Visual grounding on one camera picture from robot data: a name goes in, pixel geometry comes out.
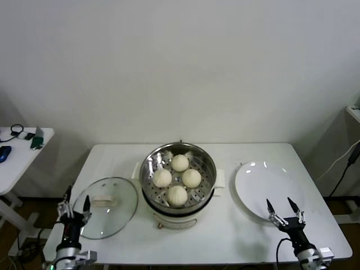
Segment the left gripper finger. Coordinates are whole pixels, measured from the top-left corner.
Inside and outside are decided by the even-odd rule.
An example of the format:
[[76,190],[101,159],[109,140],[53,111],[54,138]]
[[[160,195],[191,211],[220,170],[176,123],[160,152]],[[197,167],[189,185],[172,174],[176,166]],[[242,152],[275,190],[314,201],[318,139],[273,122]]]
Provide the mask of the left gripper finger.
[[66,189],[66,192],[63,195],[63,200],[60,203],[58,203],[57,212],[59,218],[61,218],[63,215],[65,215],[68,218],[74,217],[72,205],[70,203],[71,189],[72,186],[69,185],[68,188]]
[[89,196],[87,195],[84,201],[84,205],[83,205],[83,223],[87,224],[87,222],[89,221],[90,217],[91,217],[91,213],[90,213],[90,208],[91,208],[91,201]]

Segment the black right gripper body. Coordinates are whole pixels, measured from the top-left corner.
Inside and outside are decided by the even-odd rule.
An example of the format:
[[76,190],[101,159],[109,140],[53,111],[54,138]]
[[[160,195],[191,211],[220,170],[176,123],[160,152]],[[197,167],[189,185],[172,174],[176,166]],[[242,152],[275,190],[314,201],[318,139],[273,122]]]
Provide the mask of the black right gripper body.
[[306,249],[308,247],[308,239],[303,231],[305,224],[299,223],[298,218],[285,218],[287,224],[280,225],[279,230],[286,233],[294,249]]

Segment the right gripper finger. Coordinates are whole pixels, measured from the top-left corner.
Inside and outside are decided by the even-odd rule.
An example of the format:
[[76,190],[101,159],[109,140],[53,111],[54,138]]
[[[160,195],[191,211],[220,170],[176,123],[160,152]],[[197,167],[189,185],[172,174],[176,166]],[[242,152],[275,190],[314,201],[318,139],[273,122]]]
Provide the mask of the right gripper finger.
[[268,219],[269,221],[275,225],[276,227],[285,227],[287,225],[287,221],[281,218],[274,210],[272,204],[268,199],[266,199],[267,202],[267,209],[269,212]]
[[292,201],[289,197],[287,198],[293,212],[295,213],[294,217],[286,218],[286,221],[289,225],[304,225],[304,212],[299,209],[297,204]]

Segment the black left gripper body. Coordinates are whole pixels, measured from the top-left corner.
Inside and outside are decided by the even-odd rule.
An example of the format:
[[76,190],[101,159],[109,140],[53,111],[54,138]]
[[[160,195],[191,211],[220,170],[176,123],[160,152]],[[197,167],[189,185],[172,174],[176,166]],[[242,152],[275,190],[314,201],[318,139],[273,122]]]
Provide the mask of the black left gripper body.
[[66,214],[60,217],[60,222],[64,225],[61,245],[79,245],[80,230],[84,226],[84,215],[74,214],[68,217]]

